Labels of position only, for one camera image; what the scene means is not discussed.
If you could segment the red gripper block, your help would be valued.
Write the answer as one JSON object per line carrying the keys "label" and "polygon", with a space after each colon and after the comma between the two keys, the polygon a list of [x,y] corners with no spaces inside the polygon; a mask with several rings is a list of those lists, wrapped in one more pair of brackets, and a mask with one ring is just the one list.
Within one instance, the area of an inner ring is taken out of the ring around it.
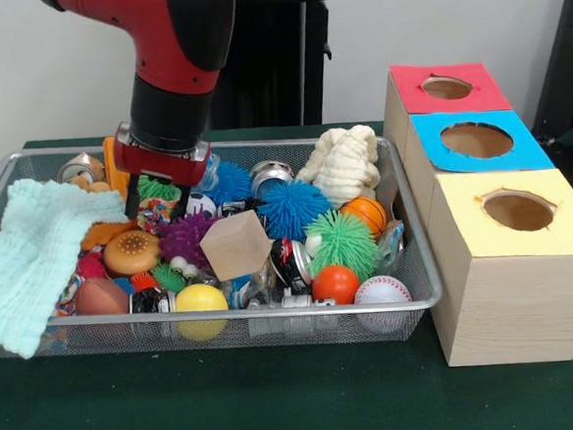
{"label": "red gripper block", "polygon": [[130,173],[126,197],[125,214],[135,220],[140,198],[138,192],[139,175],[167,180],[180,187],[181,195],[172,209],[173,219],[185,216],[191,187],[199,184],[203,178],[208,159],[211,156],[211,143],[200,141],[188,152],[170,154],[144,149],[114,141],[115,164],[118,170]]}

